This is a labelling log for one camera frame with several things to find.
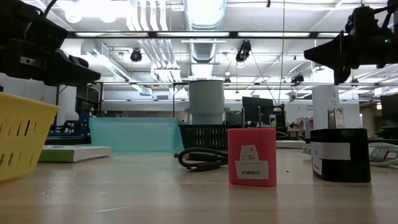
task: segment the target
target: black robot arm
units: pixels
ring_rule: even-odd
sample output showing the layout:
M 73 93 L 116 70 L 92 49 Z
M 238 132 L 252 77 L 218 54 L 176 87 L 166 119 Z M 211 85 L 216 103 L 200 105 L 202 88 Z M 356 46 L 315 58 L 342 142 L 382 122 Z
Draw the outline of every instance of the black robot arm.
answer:
M 82 58 L 60 50 L 68 31 L 20 0 L 0 1 L 0 73 L 43 81 L 46 85 L 80 85 L 100 79 Z
M 341 31 L 331 42 L 304 51 L 304 57 L 333 69 L 336 85 L 347 81 L 351 69 L 358 69 L 360 65 L 384 68 L 387 64 L 398 63 L 398 33 L 388 28 L 392 15 L 394 27 L 398 25 L 396 2 L 389 0 L 388 6 L 380 9 L 356 8 L 348 18 L 346 33 Z M 379 27 L 375 14 L 383 11 L 388 13 Z

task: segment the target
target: red box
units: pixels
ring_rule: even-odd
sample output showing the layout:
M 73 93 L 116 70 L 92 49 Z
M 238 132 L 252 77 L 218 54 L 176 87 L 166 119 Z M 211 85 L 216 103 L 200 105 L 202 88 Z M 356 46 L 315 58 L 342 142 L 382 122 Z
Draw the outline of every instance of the red box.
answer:
M 228 130 L 229 183 L 273 187 L 276 185 L 276 130 Z

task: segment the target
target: black box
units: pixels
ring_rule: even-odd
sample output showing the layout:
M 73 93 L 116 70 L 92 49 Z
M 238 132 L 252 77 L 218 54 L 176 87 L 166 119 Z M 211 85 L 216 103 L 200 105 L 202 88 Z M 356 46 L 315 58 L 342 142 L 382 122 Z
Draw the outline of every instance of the black box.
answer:
M 368 134 L 366 129 L 319 129 L 311 131 L 312 172 L 332 182 L 369 183 Z

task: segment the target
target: wooden table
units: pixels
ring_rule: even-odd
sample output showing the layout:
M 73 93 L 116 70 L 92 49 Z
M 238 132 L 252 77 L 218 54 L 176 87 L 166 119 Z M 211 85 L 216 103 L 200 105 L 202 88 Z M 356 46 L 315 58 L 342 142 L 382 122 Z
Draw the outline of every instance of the wooden table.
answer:
M 314 178 L 300 150 L 277 154 L 273 188 L 229 185 L 227 167 L 190 173 L 171 154 L 39 164 L 0 184 L 0 223 L 398 223 L 398 169 L 339 184 Z

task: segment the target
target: teal plastic bin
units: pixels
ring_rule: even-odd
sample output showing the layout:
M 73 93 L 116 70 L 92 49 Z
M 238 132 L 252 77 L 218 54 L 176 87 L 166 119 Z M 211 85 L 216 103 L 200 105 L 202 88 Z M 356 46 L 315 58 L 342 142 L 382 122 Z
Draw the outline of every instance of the teal plastic bin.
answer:
M 112 151 L 181 151 L 179 124 L 177 118 L 90 118 L 91 143 Z

